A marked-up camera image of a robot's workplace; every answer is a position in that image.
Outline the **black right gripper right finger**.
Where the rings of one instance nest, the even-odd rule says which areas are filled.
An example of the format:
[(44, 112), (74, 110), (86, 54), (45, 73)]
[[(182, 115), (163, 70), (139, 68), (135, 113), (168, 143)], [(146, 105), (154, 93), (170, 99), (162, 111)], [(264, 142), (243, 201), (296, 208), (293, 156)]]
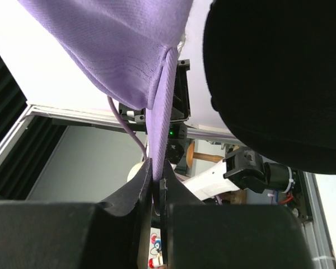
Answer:
[(207, 205), (177, 179), (160, 181), (161, 242), (168, 268), (313, 268), (300, 222), (277, 205)]

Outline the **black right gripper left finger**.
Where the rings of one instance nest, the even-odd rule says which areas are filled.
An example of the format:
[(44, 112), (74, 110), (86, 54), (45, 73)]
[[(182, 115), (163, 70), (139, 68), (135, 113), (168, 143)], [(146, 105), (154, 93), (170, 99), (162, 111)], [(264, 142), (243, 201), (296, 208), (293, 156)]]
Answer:
[(147, 268), (152, 161), (98, 203), (0, 201), (0, 268)]

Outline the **black NY baseball cap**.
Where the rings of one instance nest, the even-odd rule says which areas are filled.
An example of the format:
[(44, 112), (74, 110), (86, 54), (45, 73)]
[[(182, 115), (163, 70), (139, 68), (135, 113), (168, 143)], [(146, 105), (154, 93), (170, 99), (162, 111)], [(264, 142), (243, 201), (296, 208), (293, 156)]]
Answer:
[(214, 1), (203, 60), (213, 107), (237, 139), (336, 174), (336, 1)]

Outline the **lavender LA baseball cap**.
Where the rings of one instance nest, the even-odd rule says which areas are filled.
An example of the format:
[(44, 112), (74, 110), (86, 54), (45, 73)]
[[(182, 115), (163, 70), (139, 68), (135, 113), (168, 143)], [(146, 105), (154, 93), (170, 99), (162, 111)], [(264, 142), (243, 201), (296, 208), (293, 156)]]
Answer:
[(162, 176), (178, 45), (192, 1), (22, 1), (107, 96), (146, 111), (153, 179)]

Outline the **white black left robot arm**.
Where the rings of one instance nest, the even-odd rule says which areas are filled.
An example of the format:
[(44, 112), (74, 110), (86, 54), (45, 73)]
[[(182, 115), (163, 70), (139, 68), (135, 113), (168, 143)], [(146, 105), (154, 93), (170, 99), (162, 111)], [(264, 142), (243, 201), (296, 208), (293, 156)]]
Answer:
[(193, 159), (216, 162), (213, 167), (190, 178), (174, 173), (201, 201), (246, 189), (255, 193), (269, 190), (290, 196), (297, 182), (297, 176), (290, 167), (266, 162), (248, 147), (231, 151), (226, 157), (188, 152), (186, 163), (190, 164)]

